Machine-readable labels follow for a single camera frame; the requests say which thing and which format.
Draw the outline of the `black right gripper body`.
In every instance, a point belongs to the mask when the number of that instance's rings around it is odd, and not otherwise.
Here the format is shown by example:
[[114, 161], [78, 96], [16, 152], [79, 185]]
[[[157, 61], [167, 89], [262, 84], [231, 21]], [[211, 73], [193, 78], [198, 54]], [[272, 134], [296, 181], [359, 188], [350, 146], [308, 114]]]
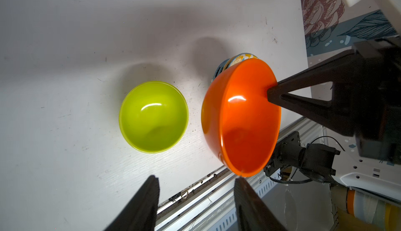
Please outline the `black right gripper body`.
[[355, 50], [355, 137], [361, 157], [401, 162], [401, 38]]

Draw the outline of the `blue yellow patterned bowl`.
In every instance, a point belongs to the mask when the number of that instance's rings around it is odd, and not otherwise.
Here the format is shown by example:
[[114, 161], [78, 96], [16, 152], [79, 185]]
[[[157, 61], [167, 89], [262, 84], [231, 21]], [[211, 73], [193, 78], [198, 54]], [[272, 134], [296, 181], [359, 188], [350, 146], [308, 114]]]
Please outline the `blue yellow patterned bowl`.
[[258, 57], [250, 53], [241, 53], [223, 61], [216, 69], [212, 81], [214, 81], [217, 76], [219, 76], [223, 71], [225, 71], [229, 67], [234, 66], [247, 59], [258, 59]]

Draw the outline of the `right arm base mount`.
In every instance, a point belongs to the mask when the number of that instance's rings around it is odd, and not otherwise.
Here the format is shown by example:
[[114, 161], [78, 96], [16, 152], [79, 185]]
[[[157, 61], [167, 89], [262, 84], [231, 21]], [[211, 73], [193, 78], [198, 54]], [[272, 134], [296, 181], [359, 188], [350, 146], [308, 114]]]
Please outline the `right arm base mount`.
[[281, 184], [305, 184], [312, 181], [335, 183], [336, 170], [332, 166], [337, 155], [340, 155], [339, 150], [324, 144], [309, 143], [302, 146], [299, 132], [294, 131], [276, 144], [264, 167], [264, 173], [272, 177], [278, 169], [294, 167], [307, 176], [307, 179], [290, 182], [271, 178], [271, 181]]

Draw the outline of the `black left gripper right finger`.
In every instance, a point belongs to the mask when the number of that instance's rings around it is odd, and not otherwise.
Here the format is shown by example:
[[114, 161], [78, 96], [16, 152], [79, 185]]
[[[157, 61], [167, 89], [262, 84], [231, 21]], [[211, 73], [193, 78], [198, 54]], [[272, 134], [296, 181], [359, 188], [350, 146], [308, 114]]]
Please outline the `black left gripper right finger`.
[[234, 197], [240, 231], [286, 230], [245, 178], [236, 178]]

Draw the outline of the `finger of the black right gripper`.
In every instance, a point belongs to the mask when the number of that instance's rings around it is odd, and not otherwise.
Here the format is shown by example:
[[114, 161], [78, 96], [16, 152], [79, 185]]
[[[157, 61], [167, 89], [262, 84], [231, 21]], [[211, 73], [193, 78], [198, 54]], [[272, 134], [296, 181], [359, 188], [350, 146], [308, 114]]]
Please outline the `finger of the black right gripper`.
[[267, 90], [268, 101], [298, 113], [343, 136], [356, 127], [360, 55], [346, 50]]

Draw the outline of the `small orange bowl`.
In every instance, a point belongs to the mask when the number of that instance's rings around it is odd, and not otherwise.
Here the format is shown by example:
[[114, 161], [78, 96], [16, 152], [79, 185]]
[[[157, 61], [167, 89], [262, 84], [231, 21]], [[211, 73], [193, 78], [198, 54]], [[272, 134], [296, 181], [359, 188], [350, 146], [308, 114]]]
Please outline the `small orange bowl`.
[[267, 90], [275, 85], [269, 65], [253, 58], [223, 71], [206, 92], [201, 112], [204, 137], [236, 175], [256, 175], [272, 156], [281, 107], [268, 101]]

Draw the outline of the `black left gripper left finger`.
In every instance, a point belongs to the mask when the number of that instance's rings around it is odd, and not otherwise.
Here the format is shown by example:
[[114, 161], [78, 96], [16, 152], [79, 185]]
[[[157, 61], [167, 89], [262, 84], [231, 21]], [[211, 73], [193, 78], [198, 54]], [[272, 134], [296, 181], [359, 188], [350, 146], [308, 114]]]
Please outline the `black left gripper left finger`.
[[156, 226], [159, 194], [159, 180], [151, 175], [106, 230], [153, 231]]

